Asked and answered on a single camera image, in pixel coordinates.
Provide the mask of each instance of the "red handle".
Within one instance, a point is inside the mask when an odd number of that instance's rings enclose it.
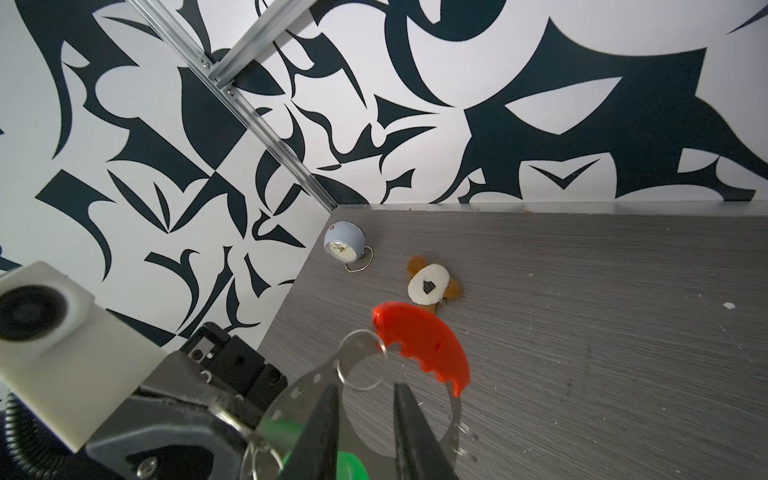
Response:
[[[435,314],[410,303],[387,302],[373,309],[376,333],[389,346],[399,343],[400,355],[413,358],[440,383],[453,382],[458,398],[469,384],[469,362],[453,331]]]

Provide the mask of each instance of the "black and white wall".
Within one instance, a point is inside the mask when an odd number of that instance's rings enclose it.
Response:
[[[177,8],[215,58],[270,2]],[[236,85],[340,203],[759,200],[766,0],[319,0]]]
[[[0,2],[0,273],[258,346],[328,214],[123,2]]]

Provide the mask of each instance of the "brown ear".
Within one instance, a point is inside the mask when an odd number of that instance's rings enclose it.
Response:
[[[448,282],[448,288],[445,289],[445,293],[442,295],[445,298],[455,300],[459,298],[462,294],[462,286],[458,284],[458,282],[451,278],[451,281]]]
[[[417,307],[434,314],[437,310],[437,303],[433,303],[432,305],[417,305]]]
[[[418,255],[411,257],[411,260],[408,260],[408,280],[410,281],[425,266],[427,266],[427,261],[424,260],[424,257]]]

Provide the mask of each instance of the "black coiled cable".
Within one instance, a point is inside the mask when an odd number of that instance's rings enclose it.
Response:
[[[9,392],[5,404],[5,444],[8,454],[25,474],[39,480],[49,480],[70,455],[57,452],[47,445],[41,437],[40,428],[35,414]]]

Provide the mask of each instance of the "blue alarm clock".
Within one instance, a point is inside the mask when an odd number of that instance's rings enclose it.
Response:
[[[331,257],[345,263],[344,267],[348,272],[365,270],[373,260],[373,249],[366,245],[365,234],[360,227],[346,220],[335,222],[328,227],[323,238],[323,244]],[[371,252],[368,263],[363,268],[350,270],[347,264],[359,260],[366,250]]]

